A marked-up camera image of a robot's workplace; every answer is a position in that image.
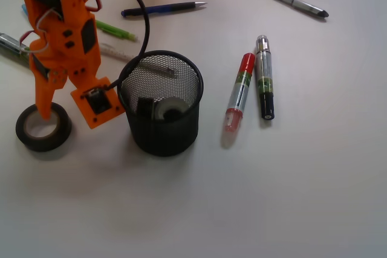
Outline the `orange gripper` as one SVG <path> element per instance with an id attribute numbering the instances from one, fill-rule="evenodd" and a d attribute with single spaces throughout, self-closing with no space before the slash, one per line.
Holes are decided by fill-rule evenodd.
<path id="1" fill-rule="evenodd" d="M 96 86 L 101 64 L 94 13 L 100 0 L 24 0 L 38 39 L 30 44 L 35 104 L 44 120 L 51 115 L 55 89 L 67 80 L 77 88 Z"/>

